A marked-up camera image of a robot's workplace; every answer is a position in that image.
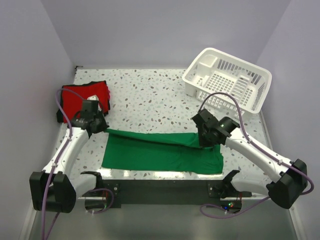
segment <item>green cloth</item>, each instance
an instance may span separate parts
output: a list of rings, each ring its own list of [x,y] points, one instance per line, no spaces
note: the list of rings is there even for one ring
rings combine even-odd
[[[200,148],[197,133],[137,133],[107,129],[102,167],[221,174],[220,145]]]

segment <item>folded red cloth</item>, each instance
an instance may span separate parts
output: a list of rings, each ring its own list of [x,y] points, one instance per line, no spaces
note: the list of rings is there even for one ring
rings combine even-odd
[[[84,99],[92,96],[97,96],[103,106],[103,114],[107,115],[110,109],[109,99],[110,93],[106,81],[92,81],[83,85],[64,85],[63,89],[69,89],[79,94]],[[71,120],[74,115],[82,108],[82,99],[69,91],[62,91],[61,93],[61,107]],[[65,117],[62,112],[58,110],[56,113],[58,123],[66,123]]]

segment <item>gray floor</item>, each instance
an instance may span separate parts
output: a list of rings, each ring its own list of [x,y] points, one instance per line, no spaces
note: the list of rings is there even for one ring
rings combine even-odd
[[[247,200],[245,205],[252,204]],[[221,214],[212,208],[209,213]],[[47,214],[46,229],[53,214]],[[31,240],[40,239],[38,212]],[[123,205],[91,216],[79,200],[73,211],[61,214],[49,240],[295,240],[289,211],[272,201],[232,219],[211,219],[194,205]]]

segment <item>speckled tabletop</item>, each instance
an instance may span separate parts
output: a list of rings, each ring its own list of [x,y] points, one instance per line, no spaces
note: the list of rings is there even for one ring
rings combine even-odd
[[[106,121],[112,129],[138,133],[197,132],[191,117],[197,113],[201,102],[185,94],[183,72],[183,69],[78,69],[74,84],[82,85],[91,81],[106,80],[110,90],[111,106]],[[229,115],[229,112],[217,111],[208,105],[206,108],[218,119]],[[264,128],[258,114],[252,115],[244,125],[248,133],[266,145]],[[59,131],[56,149],[61,144],[66,129],[67,125],[63,124]],[[201,175],[193,172],[102,168],[107,141],[107,133],[91,136],[75,161],[70,174],[71,179],[83,171],[98,171],[104,179],[223,179],[231,170],[236,169],[253,173],[262,181],[269,181],[262,170],[252,162],[225,146],[221,146],[224,157],[222,174]]]

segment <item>baseboard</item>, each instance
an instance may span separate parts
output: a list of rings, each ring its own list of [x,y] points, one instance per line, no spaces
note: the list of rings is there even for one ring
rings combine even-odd
[[[24,223],[22,226],[19,240],[29,240],[31,230],[34,225],[35,218],[36,218],[36,213],[37,213],[37,211],[34,209],[33,203],[30,200],[29,209],[28,209],[28,212],[26,214],[26,217],[25,217],[25,220],[24,220]]]
[[[266,125],[266,121],[265,121],[265,117],[264,117],[264,114],[262,111],[260,111],[260,119],[261,119],[263,131],[265,134],[265,138],[266,138],[266,144],[267,144],[268,148],[273,150],[270,136],[269,136],[268,129],[267,129],[267,125]],[[298,209],[296,208],[296,206],[297,206],[296,204],[293,204],[292,207],[289,209],[290,216],[291,216],[292,223],[293,223],[293,227],[295,230],[295,234],[296,234],[296,237],[298,240],[307,240],[308,237],[307,237],[304,225],[301,221],[301,218],[299,216]]]

